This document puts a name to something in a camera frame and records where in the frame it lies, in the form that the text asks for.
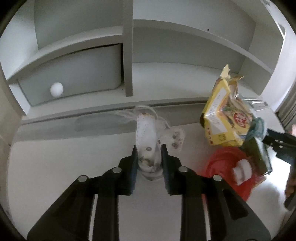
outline shelf divider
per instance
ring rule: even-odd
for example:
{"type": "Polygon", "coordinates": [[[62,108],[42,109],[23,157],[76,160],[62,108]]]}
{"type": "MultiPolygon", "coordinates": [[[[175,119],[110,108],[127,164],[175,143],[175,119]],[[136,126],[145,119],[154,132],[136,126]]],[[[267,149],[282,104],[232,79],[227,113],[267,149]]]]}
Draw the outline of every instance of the shelf divider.
{"type": "Polygon", "coordinates": [[[123,0],[123,74],[126,96],[133,96],[133,0],[123,0]]]}

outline food packaging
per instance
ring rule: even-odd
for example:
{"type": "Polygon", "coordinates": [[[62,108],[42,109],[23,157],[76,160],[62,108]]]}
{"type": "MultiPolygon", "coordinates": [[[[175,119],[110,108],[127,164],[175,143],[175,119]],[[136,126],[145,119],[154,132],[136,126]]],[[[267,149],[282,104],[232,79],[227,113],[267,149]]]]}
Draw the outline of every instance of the food packaging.
{"type": "Polygon", "coordinates": [[[226,65],[217,79],[200,118],[210,145],[241,146],[246,138],[252,111],[239,97],[237,81],[226,65]]]}

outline plastic bag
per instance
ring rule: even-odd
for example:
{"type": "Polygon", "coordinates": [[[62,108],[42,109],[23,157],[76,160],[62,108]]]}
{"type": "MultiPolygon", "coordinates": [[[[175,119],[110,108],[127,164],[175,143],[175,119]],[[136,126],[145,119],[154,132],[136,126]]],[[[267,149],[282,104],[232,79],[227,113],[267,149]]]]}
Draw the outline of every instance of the plastic bag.
{"type": "Polygon", "coordinates": [[[170,127],[168,122],[157,115],[149,106],[139,105],[132,111],[123,110],[116,114],[125,118],[124,122],[137,121],[136,147],[138,150],[138,167],[148,180],[162,177],[160,147],[166,144],[168,153],[178,156],[185,132],[178,127],[170,127]]]}

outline red container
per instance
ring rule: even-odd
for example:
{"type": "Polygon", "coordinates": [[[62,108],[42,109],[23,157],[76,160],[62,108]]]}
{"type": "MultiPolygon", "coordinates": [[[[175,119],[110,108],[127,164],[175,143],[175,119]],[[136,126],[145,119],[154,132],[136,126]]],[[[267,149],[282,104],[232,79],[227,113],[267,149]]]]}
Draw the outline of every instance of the red container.
{"type": "Polygon", "coordinates": [[[253,174],[249,180],[239,186],[237,185],[232,173],[232,168],[234,168],[241,159],[247,159],[247,155],[239,148],[222,147],[215,151],[209,159],[204,171],[204,176],[212,177],[216,174],[220,175],[244,201],[247,201],[256,184],[256,177],[253,174]]]}

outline white shelf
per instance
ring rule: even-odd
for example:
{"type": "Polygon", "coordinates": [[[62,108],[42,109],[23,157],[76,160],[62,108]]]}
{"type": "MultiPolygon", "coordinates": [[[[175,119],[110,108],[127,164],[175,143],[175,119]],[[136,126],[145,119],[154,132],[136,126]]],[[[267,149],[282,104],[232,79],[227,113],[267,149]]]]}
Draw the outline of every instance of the white shelf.
{"type": "MultiPolygon", "coordinates": [[[[187,64],[134,63],[133,96],[126,97],[124,85],[115,90],[71,96],[31,107],[23,120],[30,122],[33,119],[48,119],[49,115],[54,118],[54,115],[63,115],[63,112],[67,112],[66,115],[77,114],[79,111],[91,112],[94,107],[116,109],[116,105],[124,103],[156,104],[165,100],[176,102],[199,98],[205,101],[220,73],[219,69],[187,64]]],[[[239,82],[239,92],[245,97],[258,97],[243,81],[239,82]]]]}
{"type": "Polygon", "coordinates": [[[230,0],[134,0],[133,19],[177,23],[228,39],[248,50],[256,23],[230,0]]]}
{"type": "Polygon", "coordinates": [[[210,32],[203,31],[197,28],[193,28],[190,26],[182,25],[182,24],[177,24],[177,23],[171,23],[171,22],[165,22],[165,21],[157,21],[157,20],[145,20],[145,19],[134,19],[134,27],[138,28],[158,28],[158,29],[168,29],[168,30],[173,30],[173,31],[178,31],[178,32],[183,32],[191,35],[195,35],[198,37],[202,37],[205,39],[212,40],[216,43],[222,44],[223,46],[226,46],[243,56],[249,58],[252,60],[254,63],[265,69],[267,72],[272,74],[273,70],[270,69],[265,63],[263,63],[261,60],[259,60],[257,57],[252,55],[250,52],[246,51],[242,47],[238,46],[237,44],[224,39],[220,36],[214,35],[210,32]]]}
{"type": "Polygon", "coordinates": [[[75,51],[122,43],[122,26],[100,28],[72,35],[56,41],[27,59],[11,76],[7,77],[9,84],[17,81],[35,67],[49,60],[75,51]]]}

